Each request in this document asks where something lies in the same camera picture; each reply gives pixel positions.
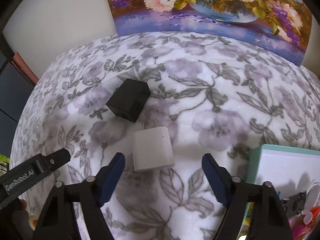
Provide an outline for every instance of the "black cable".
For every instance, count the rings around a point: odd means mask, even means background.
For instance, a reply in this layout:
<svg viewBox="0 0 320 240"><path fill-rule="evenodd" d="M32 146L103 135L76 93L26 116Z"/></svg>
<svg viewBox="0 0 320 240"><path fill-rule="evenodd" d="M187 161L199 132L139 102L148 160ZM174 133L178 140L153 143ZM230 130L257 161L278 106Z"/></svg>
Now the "black cable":
<svg viewBox="0 0 320 240"><path fill-rule="evenodd" d="M8 63L9 63L9 60L6 59L5 62L0 67L0 75L2 74L2 72L4 71L4 69L5 69L5 67L7 66Z"/></svg>
<svg viewBox="0 0 320 240"><path fill-rule="evenodd" d="M11 120L14 120L16 123L18 123L17 120L15 120L14 118L12 118L10 115L8 115L5 111L3 111L1 108L0 108L0 112L4 113L7 117L9 117Z"/></svg>

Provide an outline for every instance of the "screw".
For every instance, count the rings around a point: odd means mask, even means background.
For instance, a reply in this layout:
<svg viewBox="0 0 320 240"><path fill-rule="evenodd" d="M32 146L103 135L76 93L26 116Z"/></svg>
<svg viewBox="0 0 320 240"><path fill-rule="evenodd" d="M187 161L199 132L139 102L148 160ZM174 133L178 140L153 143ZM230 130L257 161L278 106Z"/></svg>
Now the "screw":
<svg viewBox="0 0 320 240"><path fill-rule="evenodd" d="M232 181L235 182L235 183L240 183L241 182L241 178L238 177L238 176L233 176L232 177Z"/></svg>
<svg viewBox="0 0 320 240"><path fill-rule="evenodd" d="M62 185L63 185L62 181L57 181L55 184L56 187L61 187Z"/></svg>
<svg viewBox="0 0 320 240"><path fill-rule="evenodd" d="M270 181L265 181L264 185L266 185L267 187L272 187L272 183Z"/></svg>
<svg viewBox="0 0 320 240"><path fill-rule="evenodd" d="M95 176L89 176L85 179L87 182L94 182L96 180Z"/></svg>

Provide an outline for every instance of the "gray leaf pattern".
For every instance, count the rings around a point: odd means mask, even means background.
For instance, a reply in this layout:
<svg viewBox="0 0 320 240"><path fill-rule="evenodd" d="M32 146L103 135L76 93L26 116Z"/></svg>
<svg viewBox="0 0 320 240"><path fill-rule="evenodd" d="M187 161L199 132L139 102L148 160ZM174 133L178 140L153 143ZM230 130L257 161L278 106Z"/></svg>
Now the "gray leaf pattern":
<svg viewBox="0 0 320 240"><path fill-rule="evenodd" d="M105 106L127 78L151 91L136 123ZM174 226L182 214L192 221L179 220L195 232L192 239L197 232L209 240L224 210L216 210L202 153L225 155L222 164L245 176L250 149L263 143L320 149L319 94L320 81L303 66L242 41L184 32L113 35L52 62L21 115L10 166L62 147L70 152L68 164L23 194L28 211L39 215L57 179L80 183L123 152L132 168L103 209L115 239L190 240ZM127 139L157 126L169 130L176 165L135 173ZM75 212L83 222L77 203Z"/></svg>
<svg viewBox="0 0 320 240"><path fill-rule="evenodd" d="M164 194L177 205L183 201L184 184L180 176L172 169L160 171L160 185Z"/></svg>

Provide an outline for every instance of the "orange object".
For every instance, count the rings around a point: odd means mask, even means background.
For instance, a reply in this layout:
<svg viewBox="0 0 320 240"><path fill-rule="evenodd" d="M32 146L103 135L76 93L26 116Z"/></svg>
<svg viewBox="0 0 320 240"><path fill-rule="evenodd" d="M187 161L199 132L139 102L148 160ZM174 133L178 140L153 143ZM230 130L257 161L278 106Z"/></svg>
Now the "orange object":
<svg viewBox="0 0 320 240"><path fill-rule="evenodd" d="M37 216L34 216L34 215L31 215L29 217L29 225L31 227L31 229L34 231L36 229L36 226L37 226L37 223L38 223L38 217Z"/></svg>
<svg viewBox="0 0 320 240"><path fill-rule="evenodd" d="M34 83L37 84L39 79L33 73L33 71L28 67L28 65L24 62L23 58L20 56L18 52L14 54L13 61L15 64L25 73L26 76Z"/></svg>
<svg viewBox="0 0 320 240"><path fill-rule="evenodd" d="M311 209L310 211L312 213L312 218L315 219L320 213L320 206L315 207L315 208Z"/></svg>

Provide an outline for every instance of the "flower painting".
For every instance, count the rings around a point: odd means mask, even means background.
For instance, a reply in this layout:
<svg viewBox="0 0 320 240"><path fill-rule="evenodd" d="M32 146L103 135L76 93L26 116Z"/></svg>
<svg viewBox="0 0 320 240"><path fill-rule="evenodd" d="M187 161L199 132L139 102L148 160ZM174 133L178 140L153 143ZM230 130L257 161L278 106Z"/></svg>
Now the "flower painting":
<svg viewBox="0 0 320 240"><path fill-rule="evenodd" d="M302 0L108 0L120 36L211 33L245 41L300 65L312 15Z"/></svg>

